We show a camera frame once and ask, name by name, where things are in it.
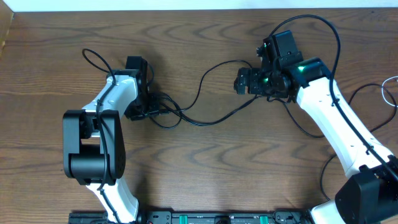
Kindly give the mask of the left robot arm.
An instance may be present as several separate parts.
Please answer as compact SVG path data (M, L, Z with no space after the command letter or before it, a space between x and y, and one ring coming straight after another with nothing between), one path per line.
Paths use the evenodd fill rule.
M106 84L94 100L63 115L63 168L100 200L111 223L141 223L139 201L124 178L126 150L121 118L161 114L149 94L145 59L129 56L121 70L107 69Z

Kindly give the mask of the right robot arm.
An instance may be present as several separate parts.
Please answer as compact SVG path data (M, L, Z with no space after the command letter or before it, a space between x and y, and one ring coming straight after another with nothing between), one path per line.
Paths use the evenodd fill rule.
M319 58L303 59L291 31L257 48L260 68L241 68L234 89L286 98L301 107L334 149L348 181L333 200L310 209L313 223L379 223L397 215L397 158L360 121Z

